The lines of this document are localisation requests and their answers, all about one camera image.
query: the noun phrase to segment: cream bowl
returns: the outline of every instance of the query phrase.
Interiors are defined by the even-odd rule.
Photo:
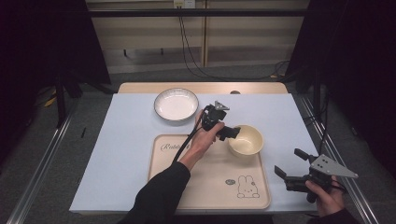
[[[236,138],[228,139],[228,147],[236,157],[248,158],[262,150],[264,139],[257,129],[249,125],[236,127],[241,128],[239,134]]]

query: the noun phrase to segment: black curtain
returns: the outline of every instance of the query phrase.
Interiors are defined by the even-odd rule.
[[[396,177],[396,2],[350,0],[323,80],[375,157]]]
[[[110,82],[87,11],[84,0],[0,1],[0,161],[33,116],[38,91],[59,74]]]

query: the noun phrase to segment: power cord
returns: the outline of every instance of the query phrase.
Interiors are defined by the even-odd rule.
[[[218,79],[218,80],[221,80],[221,81],[229,81],[230,79],[231,79],[231,80],[241,80],[241,79],[244,79],[244,80],[261,80],[261,79],[270,77],[270,76],[272,76],[273,74],[278,74],[278,71],[279,71],[279,69],[283,66],[283,64],[289,62],[289,61],[283,61],[283,62],[277,63],[277,64],[276,64],[276,67],[275,67],[275,72],[274,72],[273,74],[271,74],[271,75],[267,75],[267,76],[263,76],[263,77],[215,77],[215,76],[209,75],[208,73],[206,73],[205,71],[203,71],[203,70],[197,65],[197,63],[196,63],[195,60],[194,60],[194,57],[192,56],[191,48],[190,48],[190,44],[189,44],[189,40],[188,40],[188,38],[187,38],[187,36],[186,36],[186,29],[185,29],[184,21],[183,21],[183,18],[182,18],[182,17],[179,17],[179,23],[180,23],[181,40],[182,40],[182,45],[183,45],[183,58],[184,58],[184,63],[186,64],[187,69],[188,69],[193,75],[195,75],[196,77],[202,77],[202,76],[200,76],[200,75],[194,73],[194,72],[189,68],[189,66],[188,66],[187,60],[186,60],[186,54],[185,54],[185,42],[184,42],[184,40],[186,40],[187,49],[188,49],[188,51],[189,51],[189,53],[190,53],[190,56],[191,56],[191,58],[192,58],[192,61],[193,61],[194,65],[195,65],[195,67],[196,67],[203,75],[205,75],[206,77],[212,77],[212,78],[214,78],[214,79]]]
[[[343,184],[341,184],[341,182],[336,181],[336,180],[333,180],[332,182],[335,182],[339,185],[339,186],[335,186],[332,184],[332,188],[339,189],[339,190],[343,191],[343,193],[345,193],[345,194],[348,193],[347,188]]]
[[[320,109],[320,112],[318,114],[304,117],[303,120],[312,119],[311,122],[306,123],[305,126],[307,127],[307,126],[311,125],[313,122],[320,120],[320,119],[317,119],[317,117],[320,117],[323,113],[325,113],[326,110],[327,110],[327,104],[323,104]]]
[[[324,109],[324,129],[323,129],[323,134],[321,137],[321,141],[318,147],[318,154],[320,155],[322,152],[322,147],[323,147],[323,143],[327,137],[327,124],[328,124],[328,112],[329,112],[329,101],[330,101],[330,94],[328,91],[326,91],[326,95],[324,97],[324,105],[325,105],[325,109]]]
[[[187,137],[187,139],[184,141],[183,145],[181,145],[181,147],[178,149],[172,163],[177,162],[178,158],[180,157],[180,154],[183,152],[184,148],[187,146],[187,144],[190,142],[190,140],[194,137],[194,135],[202,128],[198,128],[199,123],[202,120],[202,117],[204,115],[204,111],[207,110],[207,106],[204,108],[204,110],[202,111],[200,117],[198,118],[198,120],[196,121],[194,128],[192,129],[192,132],[189,134],[189,136]]]

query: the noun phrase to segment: rabbit illustration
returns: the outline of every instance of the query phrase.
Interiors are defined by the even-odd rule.
[[[238,198],[259,198],[256,184],[251,175],[241,175],[238,178]]]

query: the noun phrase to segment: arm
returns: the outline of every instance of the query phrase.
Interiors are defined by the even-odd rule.
[[[191,148],[169,168],[150,179],[136,195],[134,207],[119,224],[169,223],[190,179],[190,171],[216,141],[220,122],[210,131],[200,129],[191,140]]]
[[[333,184],[338,186],[335,177],[332,177]],[[359,224],[344,206],[343,192],[340,189],[331,188],[330,192],[324,191],[319,185],[306,181],[306,186],[318,195],[317,208],[319,218],[311,219],[308,223],[334,224],[348,223]]]

